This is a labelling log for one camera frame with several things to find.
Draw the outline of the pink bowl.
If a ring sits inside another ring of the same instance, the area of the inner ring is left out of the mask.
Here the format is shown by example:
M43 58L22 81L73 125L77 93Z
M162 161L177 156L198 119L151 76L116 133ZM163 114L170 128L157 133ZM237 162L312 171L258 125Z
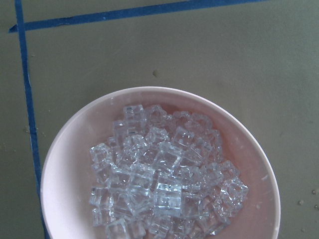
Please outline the pink bowl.
M249 187L242 210L219 239L275 239L281 206L276 177L261 146L248 129L217 104L198 95L165 87L135 87L104 95L79 110L53 141L41 178L41 206L53 239L97 239L88 203L94 174L89 148L112 134L112 122L129 105L161 105L167 112L207 115L220 130L224 154Z

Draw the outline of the clear ice cube pile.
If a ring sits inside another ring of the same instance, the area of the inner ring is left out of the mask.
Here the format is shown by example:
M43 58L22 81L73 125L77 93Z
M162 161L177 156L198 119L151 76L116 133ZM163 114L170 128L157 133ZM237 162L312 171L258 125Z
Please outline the clear ice cube pile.
M224 159L206 115L126 106L113 135L90 148L92 224L104 239L203 239L220 233L249 191Z

